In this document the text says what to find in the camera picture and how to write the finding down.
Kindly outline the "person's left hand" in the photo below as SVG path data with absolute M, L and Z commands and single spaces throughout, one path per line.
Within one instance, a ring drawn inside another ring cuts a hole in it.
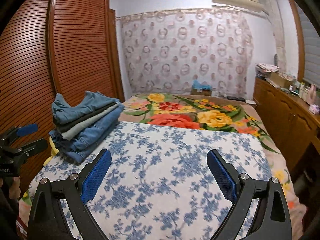
M 12 182 L 6 183 L 5 179 L 0 179 L 0 187 L 8 186 L 8 190 L 1 190 L 1 203 L 18 202 L 21 194 L 20 177 L 12 177 Z

